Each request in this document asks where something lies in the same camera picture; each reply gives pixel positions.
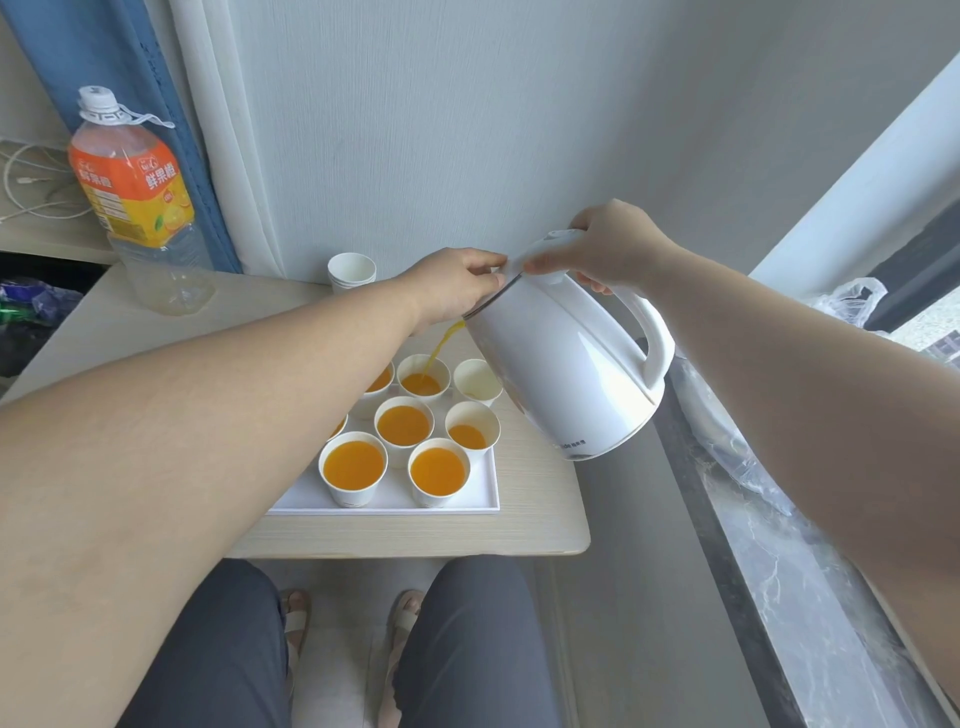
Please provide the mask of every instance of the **empty paper cup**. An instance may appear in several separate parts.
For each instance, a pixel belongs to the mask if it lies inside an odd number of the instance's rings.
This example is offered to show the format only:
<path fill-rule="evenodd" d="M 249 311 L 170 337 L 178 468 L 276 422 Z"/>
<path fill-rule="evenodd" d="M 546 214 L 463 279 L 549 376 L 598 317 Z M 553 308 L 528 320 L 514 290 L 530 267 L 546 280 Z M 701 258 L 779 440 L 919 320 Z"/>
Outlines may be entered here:
<path fill-rule="evenodd" d="M 453 386 L 457 390 L 458 400 L 472 400 L 493 404 L 501 394 L 503 387 L 493 373 L 493 369 L 483 359 L 467 359 L 453 370 Z"/>
<path fill-rule="evenodd" d="M 334 295 L 376 280 L 376 263 L 359 253 L 340 253 L 326 263 Z"/>
<path fill-rule="evenodd" d="M 345 429 L 347 429 L 347 419 L 349 419 L 349 415 L 344 415 L 344 419 L 340 421 L 340 424 L 337 425 L 337 428 L 333 430 L 333 432 L 330 434 L 328 438 L 326 438 L 327 442 L 330 442 L 330 440 L 332 440 L 341 432 L 343 432 Z"/>
<path fill-rule="evenodd" d="M 372 420 L 376 414 L 377 407 L 387 400 L 390 396 L 390 385 L 394 382 L 394 362 L 390 362 L 383 374 L 376 378 L 373 384 L 360 395 L 360 399 L 353 405 L 350 414 L 357 420 Z"/>
<path fill-rule="evenodd" d="M 470 460 L 455 442 L 435 437 L 417 445 L 407 474 L 417 503 L 424 508 L 443 508 L 467 485 Z"/>
<path fill-rule="evenodd" d="M 423 401 L 436 401 L 444 395 L 450 386 L 450 370 L 440 359 L 434 359 L 430 371 L 422 377 L 423 367 L 429 359 L 429 354 L 415 353 L 396 367 L 396 381 L 404 394 Z"/>
<path fill-rule="evenodd" d="M 462 401 L 450 407 L 444 428 L 446 436 L 462 447 L 474 464 L 500 439 L 499 419 L 493 410 L 478 401 Z"/>
<path fill-rule="evenodd" d="M 320 451 L 317 467 L 337 505 L 360 508 L 373 500 L 388 461 L 386 448 L 375 437 L 345 432 Z"/>
<path fill-rule="evenodd" d="M 433 411 L 416 397 L 391 397 L 373 415 L 373 429 L 390 454 L 391 468 L 407 467 L 410 453 L 430 437 L 433 425 Z"/>

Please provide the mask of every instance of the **orange bottle label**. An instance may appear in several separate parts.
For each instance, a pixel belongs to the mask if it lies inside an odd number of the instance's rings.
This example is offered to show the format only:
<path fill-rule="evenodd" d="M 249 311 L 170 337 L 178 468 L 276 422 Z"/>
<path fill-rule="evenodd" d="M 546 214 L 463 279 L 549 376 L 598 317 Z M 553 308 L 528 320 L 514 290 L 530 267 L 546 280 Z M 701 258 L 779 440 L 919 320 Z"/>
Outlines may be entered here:
<path fill-rule="evenodd" d="M 193 222 L 180 166 L 162 141 L 136 157 L 97 157 L 72 144 L 69 156 L 100 224 L 116 237 L 162 248 Z"/>

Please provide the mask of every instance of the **juice bottle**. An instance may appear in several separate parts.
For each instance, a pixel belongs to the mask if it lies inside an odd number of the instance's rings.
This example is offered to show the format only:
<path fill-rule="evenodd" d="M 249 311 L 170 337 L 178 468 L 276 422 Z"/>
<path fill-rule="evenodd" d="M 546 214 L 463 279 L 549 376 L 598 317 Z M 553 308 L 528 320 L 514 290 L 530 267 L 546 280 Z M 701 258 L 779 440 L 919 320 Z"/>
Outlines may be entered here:
<path fill-rule="evenodd" d="M 80 89 L 80 116 L 70 164 L 137 298 L 169 316 L 200 310 L 215 290 L 204 236 L 176 158 L 140 126 L 173 125 L 132 114 L 102 86 Z"/>

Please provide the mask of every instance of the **forearm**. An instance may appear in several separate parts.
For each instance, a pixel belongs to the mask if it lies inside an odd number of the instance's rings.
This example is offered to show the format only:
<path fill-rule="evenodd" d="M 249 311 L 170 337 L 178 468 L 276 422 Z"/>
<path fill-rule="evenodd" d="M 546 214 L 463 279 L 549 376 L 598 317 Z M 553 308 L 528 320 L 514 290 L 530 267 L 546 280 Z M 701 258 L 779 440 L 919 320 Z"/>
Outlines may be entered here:
<path fill-rule="evenodd" d="M 0 409 L 0 654 L 21 656 L 4 693 L 18 694 L 18 676 L 44 674 L 58 686 L 48 708 L 63 701 L 79 715 L 89 700 L 96 715 L 104 696 L 87 689 L 89 673 L 129 698 L 192 590 L 413 330 L 405 296 L 393 281 L 364 286 Z M 65 599 L 75 620 L 63 616 Z M 32 650 L 51 629 L 58 659 Z M 105 666 L 115 671 L 105 676 Z M 29 710 L 24 724 L 37 718 L 35 702 Z"/>
<path fill-rule="evenodd" d="M 687 252 L 637 276 L 770 474 L 960 693 L 960 376 Z"/>

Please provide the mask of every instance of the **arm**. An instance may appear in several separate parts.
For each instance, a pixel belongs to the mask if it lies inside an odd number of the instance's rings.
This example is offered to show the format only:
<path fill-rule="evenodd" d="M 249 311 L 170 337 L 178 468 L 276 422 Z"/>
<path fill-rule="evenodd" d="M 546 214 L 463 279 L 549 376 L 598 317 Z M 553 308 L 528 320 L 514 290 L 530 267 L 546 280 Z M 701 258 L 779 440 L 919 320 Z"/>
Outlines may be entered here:
<path fill-rule="evenodd" d="M 217 560 L 403 340 L 496 290 L 483 269 L 502 262 L 440 251 L 397 279 L 0 408 L 5 724 L 113 725 Z"/>
<path fill-rule="evenodd" d="M 777 483 L 960 696 L 960 376 L 685 251 L 636 207 L 591 208 L 572 227 L 587 233 L 528 270 L 640 288 Z"/>

